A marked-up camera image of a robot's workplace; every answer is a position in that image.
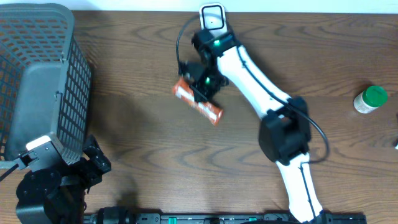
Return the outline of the red chocolate bar wrapper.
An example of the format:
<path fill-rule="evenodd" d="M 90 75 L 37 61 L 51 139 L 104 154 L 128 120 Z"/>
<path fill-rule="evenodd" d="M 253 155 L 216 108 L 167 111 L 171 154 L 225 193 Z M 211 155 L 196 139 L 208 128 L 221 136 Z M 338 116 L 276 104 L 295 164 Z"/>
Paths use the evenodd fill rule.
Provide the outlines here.
<path fill-rule="evenodd" d="M 214 126 L 219 123 L 223 115 L 223 110 L 210 102 L 196 102 L 194 100 L 193 90 L 190 89 L 188 83 L 183 78 L 180 78 L 174 85 L 172 92 L 177 98 L 180 98 L 208 118 Z"/>

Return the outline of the green lid white jar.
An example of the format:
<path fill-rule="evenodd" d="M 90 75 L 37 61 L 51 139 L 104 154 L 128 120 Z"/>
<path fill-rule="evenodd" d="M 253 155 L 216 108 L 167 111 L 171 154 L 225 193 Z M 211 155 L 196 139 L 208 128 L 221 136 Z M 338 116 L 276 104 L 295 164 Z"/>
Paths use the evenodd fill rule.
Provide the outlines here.
<path fill-rule="evenodd" d="M 373 85 L 362 91 L 353 101 L 356 111 L 368 114 L 386 103 L 388 94 L 381 86 Z"/>

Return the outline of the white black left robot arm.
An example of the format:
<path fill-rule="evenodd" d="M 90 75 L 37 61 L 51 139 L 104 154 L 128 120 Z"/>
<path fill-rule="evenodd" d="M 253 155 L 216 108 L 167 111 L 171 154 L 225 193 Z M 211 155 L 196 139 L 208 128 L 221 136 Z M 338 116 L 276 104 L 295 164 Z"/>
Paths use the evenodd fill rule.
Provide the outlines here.
<path fill-rule="evenodd" d="M 85 191 L 102 181 L 111 170 L 94 136 L 87 137 L 83 153 L 87 158 L 68 165 L 62 157 L 66 148 L 54 133 L 26 144 L 17 163 L 28 166 L 17 186 L 16 214 L 21 223 L 83 223 Z"/>

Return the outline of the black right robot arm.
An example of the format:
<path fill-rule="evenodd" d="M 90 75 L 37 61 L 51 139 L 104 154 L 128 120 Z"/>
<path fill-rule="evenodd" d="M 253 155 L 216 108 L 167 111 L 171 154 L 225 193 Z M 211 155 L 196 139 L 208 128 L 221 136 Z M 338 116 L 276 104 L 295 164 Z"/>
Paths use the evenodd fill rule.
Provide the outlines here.
<path fill-rule="evenodd" d="M 323 208 L 310 174 L 312 120 L 305 100 L 277 88 L 232 32 L 215 37 L 209 30 L 200 30 L 193 35 L 192 45 L 204 64 L 203 73 L 190 85 L 194 100 L 209 102 L 226 82 L 238 88 L 261 120 L 259 145 L 280 170 L 291 214 L 301 223 L 314 222 Z"/>

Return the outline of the grey plastic basket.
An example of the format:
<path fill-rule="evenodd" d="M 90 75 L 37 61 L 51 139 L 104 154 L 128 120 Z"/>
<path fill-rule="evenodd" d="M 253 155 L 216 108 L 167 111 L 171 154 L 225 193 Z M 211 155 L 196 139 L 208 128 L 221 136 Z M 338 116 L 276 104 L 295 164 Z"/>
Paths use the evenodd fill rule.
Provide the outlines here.
<path fill-rule="evenodd" d="M 1 156 L 52 135 L 72 164 L 82 155 L 92 74 L 60 4 L 1 6 Z"/>

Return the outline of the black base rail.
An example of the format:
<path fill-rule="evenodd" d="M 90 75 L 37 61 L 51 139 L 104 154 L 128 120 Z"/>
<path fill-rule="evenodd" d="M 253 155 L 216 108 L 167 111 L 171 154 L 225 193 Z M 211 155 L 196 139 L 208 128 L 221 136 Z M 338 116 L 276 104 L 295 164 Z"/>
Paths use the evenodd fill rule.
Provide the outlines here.
<path fill-rule="evenodd" d="M 85 214 L 83 224 L 261 224 L 298 223 L 288 212 L 246 214 L 136 213 L 126 207 L 105 207 Z"/>

